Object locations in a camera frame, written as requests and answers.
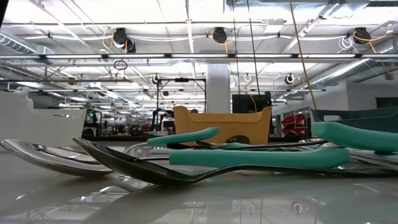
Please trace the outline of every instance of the black monitor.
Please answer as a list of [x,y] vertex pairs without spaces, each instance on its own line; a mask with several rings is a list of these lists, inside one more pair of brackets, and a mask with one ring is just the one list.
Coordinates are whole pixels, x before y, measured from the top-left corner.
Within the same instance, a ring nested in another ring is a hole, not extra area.
[[261,112],[267,106],[272,106],[271,94],[266,92],[264,95],[251,95],[247,94],[232,95],[232,113],[255,113]]

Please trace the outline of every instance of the teal bin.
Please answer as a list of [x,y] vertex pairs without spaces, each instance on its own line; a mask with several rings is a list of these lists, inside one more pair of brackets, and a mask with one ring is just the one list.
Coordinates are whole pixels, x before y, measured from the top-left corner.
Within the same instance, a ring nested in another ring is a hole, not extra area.
[[398,106],[361,111],[311,109],[314,122],[324,122],[325,116],[339,116],[337,121],[354,128],[398,133]]

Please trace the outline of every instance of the pillar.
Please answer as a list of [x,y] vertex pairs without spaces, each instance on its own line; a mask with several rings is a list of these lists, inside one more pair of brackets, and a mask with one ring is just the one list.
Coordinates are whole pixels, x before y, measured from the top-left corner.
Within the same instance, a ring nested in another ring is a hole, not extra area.
[[207,65],[207,110],[209,113],[230,113],[228,64]]

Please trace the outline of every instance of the yellow plastic bin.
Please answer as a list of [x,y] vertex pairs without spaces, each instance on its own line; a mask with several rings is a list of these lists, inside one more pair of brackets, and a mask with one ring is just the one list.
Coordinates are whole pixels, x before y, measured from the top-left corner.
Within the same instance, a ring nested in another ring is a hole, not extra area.
[[184,106],[175,106],[174,120],[177,134],[219,127],[220,133],[205,140],[208,143],[225,143],[233,136],[246,136],[250,144],[267,144],[271,107],[258,113],[190,113]]

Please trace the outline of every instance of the black spoon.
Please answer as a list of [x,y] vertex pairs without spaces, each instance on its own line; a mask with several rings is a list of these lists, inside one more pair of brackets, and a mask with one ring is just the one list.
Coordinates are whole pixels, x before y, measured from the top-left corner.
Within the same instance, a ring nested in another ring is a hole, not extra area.
[[236,170],[264,170],[277,172],[295,172],[296,174],[328,174],[328,175],[343,175],[354,177],[370,177],[370,176],[392,176],[392,173],[370,173],[360,171],[345,171],[345,170],[315,170],[315,169],[301,169],[295,167],[278,167],[278,166],[259,166],[259,165],[238,165],[231,167],[223,167],[220,169],[211,170],[197,175],[187,175],[177,172],[166,167],[153,164],[151,162],[135,158],[122,152],[115,151],[97,143],[87,141],[82,138],[73,138],[73,140],[81,146],[89,155],[93,156],[100,163],[109,167],[116,172],[128,175],[130,177],[143,180],[152,184],[159,185],[183,185],[193,184],[201,180],[214,177],[216,175],[224,174]]

